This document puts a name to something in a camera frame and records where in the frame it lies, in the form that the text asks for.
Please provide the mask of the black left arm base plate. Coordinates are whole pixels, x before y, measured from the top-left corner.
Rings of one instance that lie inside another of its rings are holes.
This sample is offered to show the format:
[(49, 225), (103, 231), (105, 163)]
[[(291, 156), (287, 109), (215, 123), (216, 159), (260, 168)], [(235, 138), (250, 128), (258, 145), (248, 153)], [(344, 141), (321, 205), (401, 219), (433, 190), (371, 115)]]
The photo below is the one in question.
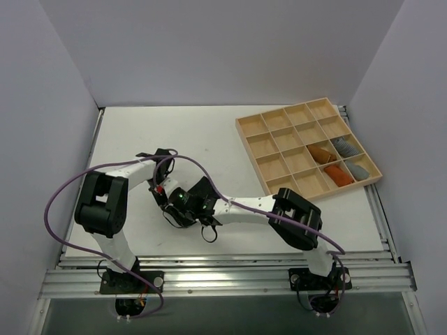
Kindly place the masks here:
[[(160, 292), (163, 291), (164, 274), (163, 271), (143, 271), (139, 273), (142, 278), (150, 282)], [(129, 273), (118, 273), (106, 269), (102, 275), (99, 292), (102, 295), (129, 295), (140, 293), (154, 294), (156, 291)]]

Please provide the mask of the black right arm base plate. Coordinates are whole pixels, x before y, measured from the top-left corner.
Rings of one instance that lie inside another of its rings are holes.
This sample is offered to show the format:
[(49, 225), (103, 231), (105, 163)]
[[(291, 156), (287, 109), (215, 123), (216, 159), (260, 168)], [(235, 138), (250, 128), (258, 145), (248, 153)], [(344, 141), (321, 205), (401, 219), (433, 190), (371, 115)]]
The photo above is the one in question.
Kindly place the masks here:
[(332, 269), (328, 276), (312, 274), (307, 268), (290, 268), (288, 277), (294, 291), (342, 290), (342, 286), (345, 290), (352, 288), (349, 270), (342, 271), (341, 267)]

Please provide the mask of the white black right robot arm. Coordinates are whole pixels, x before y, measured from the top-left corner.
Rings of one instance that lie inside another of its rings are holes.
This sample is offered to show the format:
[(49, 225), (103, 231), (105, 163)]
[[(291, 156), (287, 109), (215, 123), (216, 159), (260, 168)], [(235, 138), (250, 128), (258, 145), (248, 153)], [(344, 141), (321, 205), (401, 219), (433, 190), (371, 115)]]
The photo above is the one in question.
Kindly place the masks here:
[(214, 191), (199, 195), (179, 186), (171, 191), (157, 186), (156, 194), (162, 199), (160, 208), (181, 228), (200, 223), (216, 232), (228, 224), (269, 225), (286, 244), (303, 252), (316, 287), (326, 288), (335, 280), (332, 256), (321, 233), (321, 210), (289, 188), (259, 198), (224, 199)]

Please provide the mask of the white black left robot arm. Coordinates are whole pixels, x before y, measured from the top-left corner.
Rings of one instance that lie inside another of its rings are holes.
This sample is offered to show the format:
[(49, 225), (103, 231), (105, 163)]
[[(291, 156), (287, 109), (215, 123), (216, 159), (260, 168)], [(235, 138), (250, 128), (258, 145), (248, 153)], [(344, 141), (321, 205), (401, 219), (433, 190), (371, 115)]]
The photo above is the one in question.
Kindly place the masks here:
[(111, 257), (107, 267), (117, 273), (115, 283), (124, 292), (136, 291), (141, 283), (135, 270), (138, 258), (124, 234), (129, 192), (143, 183), (151, 189), (161, 185), (170, 174), (176, 153), (173, 149), (140, 153), (129, 163), (98, 167), (84, 178), (75, 222), (96, 240), (103, 254)]

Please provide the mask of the black pinstriped underwear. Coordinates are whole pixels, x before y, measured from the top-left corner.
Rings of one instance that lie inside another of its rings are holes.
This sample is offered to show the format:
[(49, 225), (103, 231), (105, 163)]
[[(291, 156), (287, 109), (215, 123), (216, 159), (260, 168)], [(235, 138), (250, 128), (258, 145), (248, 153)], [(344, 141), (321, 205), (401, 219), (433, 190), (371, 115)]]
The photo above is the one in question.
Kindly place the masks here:
[(212, 200), (218, 200), (219, 196), (212, 187), (211, 181), (203, 176), (196, 184), (194, 184), (189, 190), (193, 196), (193, 200), (196, 203), (197, 208), (202, 209), (204, 205), (207, 205)]

